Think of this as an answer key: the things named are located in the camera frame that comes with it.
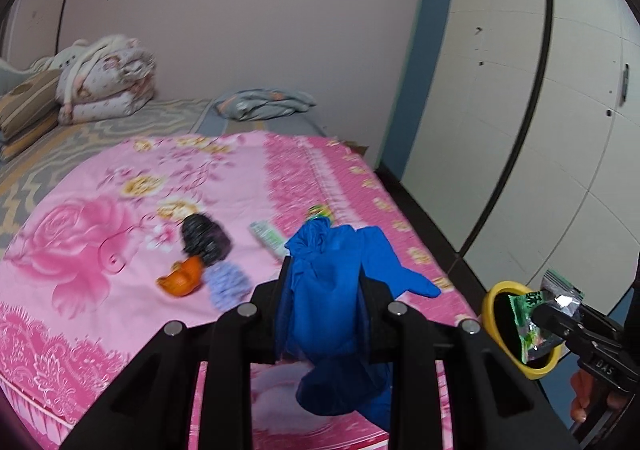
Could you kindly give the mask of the person right hand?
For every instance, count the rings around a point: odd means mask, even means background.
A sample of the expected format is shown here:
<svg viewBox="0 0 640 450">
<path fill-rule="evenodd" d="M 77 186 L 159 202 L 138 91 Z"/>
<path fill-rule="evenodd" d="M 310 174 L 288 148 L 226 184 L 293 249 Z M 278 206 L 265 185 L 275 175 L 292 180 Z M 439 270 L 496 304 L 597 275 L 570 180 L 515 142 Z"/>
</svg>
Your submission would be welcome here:
<svg viewBox="0 0 640 450">
<path fill-rule="evenodd" d="M 580 369 L 570 378 L 570 386 L 575 393 L 575 398 L 570 404 L 570 417 L 576 423 L 584 423 L 591 409 L 593 401 L 600 395 L 600 385 L 594 376 Z M 608 407 L 618 411 L 625 407 L 628 398 L 618 392 L 608 394 Z"/>
</svg>

